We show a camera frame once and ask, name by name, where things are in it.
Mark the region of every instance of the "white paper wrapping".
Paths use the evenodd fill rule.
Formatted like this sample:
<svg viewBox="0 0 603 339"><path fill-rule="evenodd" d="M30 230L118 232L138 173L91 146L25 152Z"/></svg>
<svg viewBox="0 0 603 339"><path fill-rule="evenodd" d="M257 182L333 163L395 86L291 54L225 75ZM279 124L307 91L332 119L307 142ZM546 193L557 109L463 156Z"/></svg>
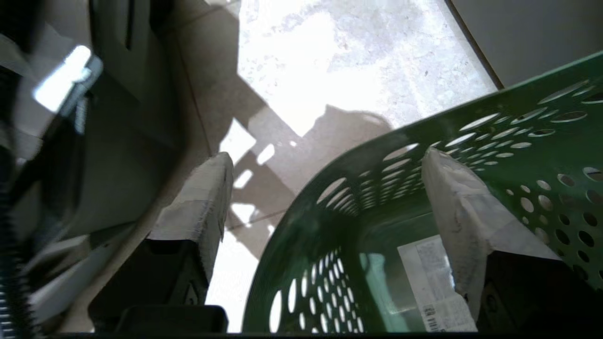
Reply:
<svg viewBox="0 0 603 339"><path fill-rule="evenodd" d="M218 153L194 169L174 201L164 208L147 236L152 240L193 240L210 282L219 241L230 204L233 165L228 153Z"/></svg>
<svg viewBox="0 0 603 339"><path fill-rule="evenodd" d="M530 232L470 169L435 148L425 153L422 178L452 267L456 291L478 318L487 256L502 251L559 257Z"/></svg>

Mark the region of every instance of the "gray panel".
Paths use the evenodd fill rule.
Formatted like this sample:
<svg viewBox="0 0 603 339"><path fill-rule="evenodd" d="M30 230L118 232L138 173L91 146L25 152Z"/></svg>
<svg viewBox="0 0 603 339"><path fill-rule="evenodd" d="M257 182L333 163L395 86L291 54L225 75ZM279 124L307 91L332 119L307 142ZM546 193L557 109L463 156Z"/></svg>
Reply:
<svg viewBox="0 0 603 339"><path fill-rule="evenodd" d="M505 87L603 49L600 0L452 0Z"/></svg>

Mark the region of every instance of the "perforated basket wall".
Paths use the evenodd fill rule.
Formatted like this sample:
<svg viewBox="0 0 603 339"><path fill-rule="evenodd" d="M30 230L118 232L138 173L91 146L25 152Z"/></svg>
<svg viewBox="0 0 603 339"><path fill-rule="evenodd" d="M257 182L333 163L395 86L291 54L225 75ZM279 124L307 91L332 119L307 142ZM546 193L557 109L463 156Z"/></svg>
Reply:
<svg viewBox="0 0 603 339"><path fill-rule="evenodd" d="M244 331L424 331L396 248L437 234L420 178L430 145L476 171L576 274L601 289L602 74L603 57L593 55L334 160L270 239Z"/></svg>

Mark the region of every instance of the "black plastic part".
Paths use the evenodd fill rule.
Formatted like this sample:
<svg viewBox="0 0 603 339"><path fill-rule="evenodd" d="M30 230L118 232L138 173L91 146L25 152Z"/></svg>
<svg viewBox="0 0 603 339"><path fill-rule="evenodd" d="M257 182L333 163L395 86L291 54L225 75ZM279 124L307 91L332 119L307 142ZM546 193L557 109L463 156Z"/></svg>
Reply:
<svg viewBox="0 0 603 339"><path fill-rule="evenodd" d="M0 338L36 338L39 327L31 314L27 279L21 273L21 253L8 214L11 162L8 150L0 147Z"/></svg>
<svg viewBox="0 0 603 339"><path fill-rule="evenodd" d="M88 313L97 332L113 332L126 309L203 305L208 287L196 243L145 239L90 303Z"/></svg>
<svg viewBox="0 0 603 339"><path fill-rule="evenodd" d="M135 306L124 312L117 332L179 336L226 333L227 328L220 306Z"/></svg>
<svg viewBox="0 0 603 339"><path fill-rule="evenodd" d="M481 334L599 332L601 299L561 260L493 252L477 327Z"/></svg>

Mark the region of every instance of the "concrete floor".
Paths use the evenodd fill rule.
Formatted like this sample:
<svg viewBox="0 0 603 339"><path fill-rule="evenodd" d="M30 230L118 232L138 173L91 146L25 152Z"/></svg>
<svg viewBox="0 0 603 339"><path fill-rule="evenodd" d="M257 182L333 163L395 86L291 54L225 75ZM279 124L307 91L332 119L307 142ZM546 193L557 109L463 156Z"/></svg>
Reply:
<svg viewBox="0 0 603 339"><path fill-rule="evenodd" d="M232 213L206 303L224 307L229 332L239 332L265 244L314 174L356 145L496 88L444 1L176 3L160 38L189 148L141 223L152 226L193 166L230 153Z"/></svg>

